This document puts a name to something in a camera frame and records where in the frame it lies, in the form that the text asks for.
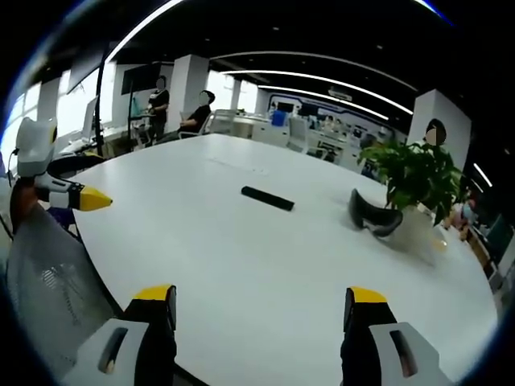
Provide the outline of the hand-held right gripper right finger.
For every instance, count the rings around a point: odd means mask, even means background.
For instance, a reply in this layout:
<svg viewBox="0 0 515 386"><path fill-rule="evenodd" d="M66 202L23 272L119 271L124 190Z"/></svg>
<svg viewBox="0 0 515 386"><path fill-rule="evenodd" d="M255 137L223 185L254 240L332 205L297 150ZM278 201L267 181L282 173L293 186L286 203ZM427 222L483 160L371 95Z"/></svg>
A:
<svg viewBox="0 0 515 386"><path fill-rule="evenodd" d="M398 322L376 291L346 289L342 385L451 385L439 353L408 322Z"/></svg>

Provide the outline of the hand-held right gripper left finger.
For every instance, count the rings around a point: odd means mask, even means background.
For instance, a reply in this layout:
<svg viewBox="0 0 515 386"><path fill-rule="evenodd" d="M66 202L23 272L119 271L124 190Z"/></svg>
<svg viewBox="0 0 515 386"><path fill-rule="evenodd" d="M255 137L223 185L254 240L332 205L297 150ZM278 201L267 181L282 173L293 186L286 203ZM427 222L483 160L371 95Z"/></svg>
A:
<svg viewBox="0 0 515 386"><path fill-rule="evenodd" d="M63 385L173 385L176 287L141 290L77 351Z"/></svg>

